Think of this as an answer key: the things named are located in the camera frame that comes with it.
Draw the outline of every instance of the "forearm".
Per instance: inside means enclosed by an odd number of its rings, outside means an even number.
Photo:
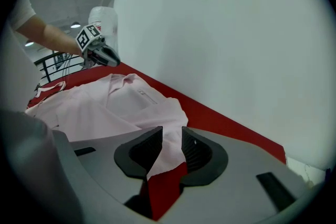
[[[59,28],[52,25],[46,25],[41,45],[51,50],[80,55],[80,49],[75,39],[69,37]]]

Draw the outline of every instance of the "folded garment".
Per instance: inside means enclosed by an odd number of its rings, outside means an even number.
[[[177,99],[166,98],[135,74],[110,74],[59,92],[27,109],[69,141],[81,141],[163,126],[162,150],[148,178],[185,162],[182,126],[188,119]]]

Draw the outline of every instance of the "metal railing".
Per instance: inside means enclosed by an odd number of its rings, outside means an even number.
[[[43,58],[35,61],[34,64],[39,68],[39,71],[45,72],[45,75],[41,79],[47,78],[48,82],[52,82],[52,81],[58,79],[58,78],[51,79],[50,76],[52,74],[55,74],[55,73],[58,73],[58,72],[61,72],[61,71],[64,72],[64,70],[66,70],[66,69],[70,69],[71,67],[80,65],[81,63],[76,63],[74,65],[70,65],[71,61],[73,59],[78,58],[78,57],[80,57],[80,56],[72,56],[72,55],[67,54],[65,52],[56,52],[56,53],[53,53],[51,55],[48,55],[46,57],[43,57]],[[46,61],[51,59],[51,58],[54,59],[54,63],[52,65],[47,65]],[[69,61],[69,66],[67,66],[67,64],[65,64],[62,68],[60,68],[63,65],[63,63],[66,63],[67,61]],[[53,67],[53,66],[55,66],[56,71],[49,72],[48,68]]]

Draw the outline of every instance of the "white t-shirt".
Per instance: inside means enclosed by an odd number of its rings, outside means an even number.
[[[15,30],[35,12],[29,0],[17,0],[0,37],[0,108],[25,111],[42,74],[20,46]]]

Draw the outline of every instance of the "white sleeve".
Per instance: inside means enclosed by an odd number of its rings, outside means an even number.
[[[17,30],[35,14],[29,0],[17,0],[12,12],[9,14],[9,23],[12,29]]]

